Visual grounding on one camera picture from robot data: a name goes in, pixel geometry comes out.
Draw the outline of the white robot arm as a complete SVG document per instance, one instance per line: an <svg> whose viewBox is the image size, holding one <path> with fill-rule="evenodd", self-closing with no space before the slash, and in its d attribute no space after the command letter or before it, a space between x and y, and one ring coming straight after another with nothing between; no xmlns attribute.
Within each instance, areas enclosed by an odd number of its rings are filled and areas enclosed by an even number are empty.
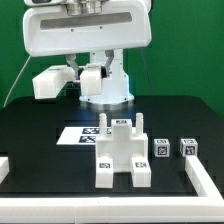
<svg viewBox="0 0 224 224"><path fill-rule="evenodd" d="M56 97L71 81L81 87L79 100L99 110L133 102L123 51L152 40L152 0L24 0L25 49L32 57L64 55L33 79L37 99Z"/></svg>

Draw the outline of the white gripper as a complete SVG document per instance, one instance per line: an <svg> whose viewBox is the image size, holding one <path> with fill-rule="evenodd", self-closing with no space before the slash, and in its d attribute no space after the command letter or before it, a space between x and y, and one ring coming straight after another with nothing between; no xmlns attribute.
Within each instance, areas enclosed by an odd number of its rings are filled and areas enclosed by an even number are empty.
<svg viewBox="0 0 224 224"><path fill-rule="evenodd" d="M26 51L33 57L67 55L79 79L78 53L105 51L106 76L115 49L144 47L152 39L152 0L24 0Z"/></svg>

